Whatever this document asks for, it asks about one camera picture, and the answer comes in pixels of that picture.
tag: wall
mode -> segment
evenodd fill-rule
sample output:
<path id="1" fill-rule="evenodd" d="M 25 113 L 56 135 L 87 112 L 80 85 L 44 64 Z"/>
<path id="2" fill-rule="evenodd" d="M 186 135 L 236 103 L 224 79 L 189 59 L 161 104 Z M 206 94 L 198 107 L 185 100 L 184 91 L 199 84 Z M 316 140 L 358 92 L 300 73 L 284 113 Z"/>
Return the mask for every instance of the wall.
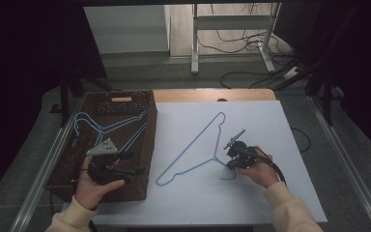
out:
<path id="1" fill-rule="evenodd" d="M 100 54 L 168 51 L 164 6 L 84 8 Z"/>

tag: right hand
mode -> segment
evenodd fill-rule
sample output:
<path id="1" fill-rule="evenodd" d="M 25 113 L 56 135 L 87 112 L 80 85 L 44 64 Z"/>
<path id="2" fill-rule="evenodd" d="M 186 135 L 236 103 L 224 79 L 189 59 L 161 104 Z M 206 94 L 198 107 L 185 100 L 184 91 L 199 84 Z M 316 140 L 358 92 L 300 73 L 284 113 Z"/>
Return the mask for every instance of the right hand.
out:
<path id="1" fill-rule="evenodd" d="M 272 155 L 264 154 L 260 147 L 256 146 L 255 151 L 257 151 L 259 155 L 264 157 L 267 156 L 269 159 L 272 160 Z M 257 159 L 254 165 L 252 165 L 250 168 L 243 169 L 237 167 L 236 170 L 239 174 L 251 178 L 253 182 L 264 187 L 265 189 L 279 182 L 276 171 L 261 159 Z"/>

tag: cream sweater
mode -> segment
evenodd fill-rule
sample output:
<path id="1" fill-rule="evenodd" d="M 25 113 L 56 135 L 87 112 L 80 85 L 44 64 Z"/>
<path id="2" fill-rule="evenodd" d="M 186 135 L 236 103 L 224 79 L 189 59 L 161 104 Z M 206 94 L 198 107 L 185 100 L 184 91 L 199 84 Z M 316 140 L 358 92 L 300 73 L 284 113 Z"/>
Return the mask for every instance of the cream sweater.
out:
<path id="1" fill-rule="evenodd" d="M 295 198 L 283 182 L 273 184 L 264 193 L 272 206 L 272 223 L 277 232 L 282 231 L 322 231 L 302 200 Z M 72 198 L 68 209 L 53 216 L 52 224 L 46 232 L 81 232 L 89 231 L 89 221 L 98 211 L 83 208 Z"/>

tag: left hand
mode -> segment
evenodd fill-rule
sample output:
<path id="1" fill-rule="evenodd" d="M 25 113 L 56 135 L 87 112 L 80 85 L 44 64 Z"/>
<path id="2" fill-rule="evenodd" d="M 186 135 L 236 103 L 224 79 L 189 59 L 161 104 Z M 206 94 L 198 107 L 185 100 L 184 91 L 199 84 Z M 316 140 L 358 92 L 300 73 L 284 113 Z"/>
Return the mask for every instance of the left hand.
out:
<path id="1" fill-rule="evenodd" d="M 101 186 L 92 179 L 87 174 L 87 168 L 91 162 L 92 157 L 87 157 L 83 161 L 82 169 L 80 172 L 79 179 L 77 181 L 75 200 L 84 208 L 88 210 L 95 209 L 101 198 L 108 192 L 118 189 L 125 184 L 124 180 L 110 182 L 107 185 Z"/>

